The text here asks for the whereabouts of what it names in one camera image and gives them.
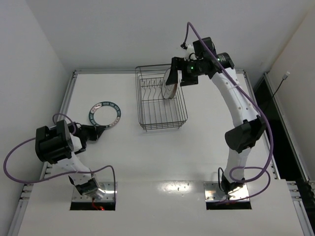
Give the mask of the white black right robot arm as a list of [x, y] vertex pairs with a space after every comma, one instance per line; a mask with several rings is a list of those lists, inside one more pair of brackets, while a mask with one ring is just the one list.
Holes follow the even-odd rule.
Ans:
[[183, 58], [172, 58], [171, 66], [162, 81], [162, 96], [164, 99], [172, 99], [177, 86], [197, 85], [201, 75], [207, 75], [217, 87], [226, 102], [234, 125], [224, 136], [229, 155], [221, 177], [220, 189], [228, 193], [243, 185], [248, 155], [266, 129], [266, 122], [239, 91], [241, 87], [229, 54], [217, 54], [211, 38], [203, 40], [209, 51], [204, 49], [200, 41], [181, 45], [186, 54]]

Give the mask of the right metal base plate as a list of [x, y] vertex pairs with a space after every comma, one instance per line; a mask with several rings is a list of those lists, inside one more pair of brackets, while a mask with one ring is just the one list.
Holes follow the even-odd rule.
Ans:
[[219, 184], [214, 181], [204, 182], [205, 200], [207, 203], [221, 201], [249, 202], [249, 191], [246, 184], [225, 194], [220, 190]]

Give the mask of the white plate with black rings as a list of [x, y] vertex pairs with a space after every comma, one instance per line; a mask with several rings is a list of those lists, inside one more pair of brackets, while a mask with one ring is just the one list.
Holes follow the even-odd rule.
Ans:
[[161, 94], [164, 99], [169, 99], [170, 90], [172, 89], [172, 85], [166, 85], [166, 81], [170, 74], [170, 68], [166, 70], [163, 80], [162, 80], [162, 86], [161, 86]]

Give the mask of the orange patterned white plate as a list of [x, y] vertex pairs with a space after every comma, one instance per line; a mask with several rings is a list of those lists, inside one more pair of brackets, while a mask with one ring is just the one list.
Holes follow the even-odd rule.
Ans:
[[170, 90], [169, 99], [173, 99], [174, 96], [176, 95], [177, 86], [178, 86], [178, 84], [173, 84], [172, 85], [172, 89]]

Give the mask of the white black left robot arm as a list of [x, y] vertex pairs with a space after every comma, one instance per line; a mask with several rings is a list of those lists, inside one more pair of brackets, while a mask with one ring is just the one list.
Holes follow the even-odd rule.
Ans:
[[67, 124], [60, 120], [54, 127], [44, 126], [36, 130], [35, 152], [40, 161], [70, 172], [69, 181], [80, 195], [100, 200], [105, 190], [77, 154], [86, 150], [88, 141], [97, 141], [104, 131], [105, 126]]

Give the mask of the metal base plate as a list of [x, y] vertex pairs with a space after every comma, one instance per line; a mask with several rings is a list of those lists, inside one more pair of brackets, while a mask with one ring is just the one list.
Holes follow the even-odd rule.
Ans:
[[117, 194], [117, 184], [113, 182], [99, 183], [99, 188], [92, 195], [80, 195], [76, 188], [73, 189], [72, 202], [75, 203], [86, 203], [91, 202], [94, 198], [96, 203], [113, 203], [115, 201], [115, 195]]
[[204, 182], [205, 200], [207, 203], [221, 201], [249, 202], [249, 191], [246, 184], [225, 194], [220, 190], [219, 184], [214, 181]]

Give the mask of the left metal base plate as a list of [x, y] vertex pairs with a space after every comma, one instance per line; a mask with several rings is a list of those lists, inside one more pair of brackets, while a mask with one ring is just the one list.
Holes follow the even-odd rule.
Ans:
[[76, 188], [73, 189], [72, 202], [75, 203], [86, 203], [91, 202], [94, 198], [96, 203], [113, 203], [115, 201], [115, 195], [117, 194], [117, 184], [113, 182], [99, 183], [99, 188], [92, 195], [80, 195]]

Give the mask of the aluminium table frame rail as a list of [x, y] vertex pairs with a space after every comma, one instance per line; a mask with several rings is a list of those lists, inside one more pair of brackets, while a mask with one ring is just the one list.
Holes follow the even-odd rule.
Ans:
[[206, 76], [183, 88], [188, 120], [179, 129], [144, 131], [138, 123], [133, 71], [80, 71], [66, 93], [67, 115], [88, 122], [90, 108], [112, 101], [122, 118], [90, 144], [81, 159], [91, 169], [113, 166], [114, 211], [70, 209], [66, 177], [34, 185], [21, 222], [21, 236], [302, 236], [290, 190], [283, 179], [248, 185], [251, 209], [208, 210], [203, 183], [225, 167], [231, 129], [228, 108]]

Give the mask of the green rimmed white plate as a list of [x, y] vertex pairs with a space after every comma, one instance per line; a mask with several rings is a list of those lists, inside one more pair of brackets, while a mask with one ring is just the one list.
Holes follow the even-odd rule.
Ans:
[[104, 126], [105, 129], [114, 127], [121, 119], [120, 107], [111, 101], [102, 101], [92, 106], [88, 119], [94, 126]]

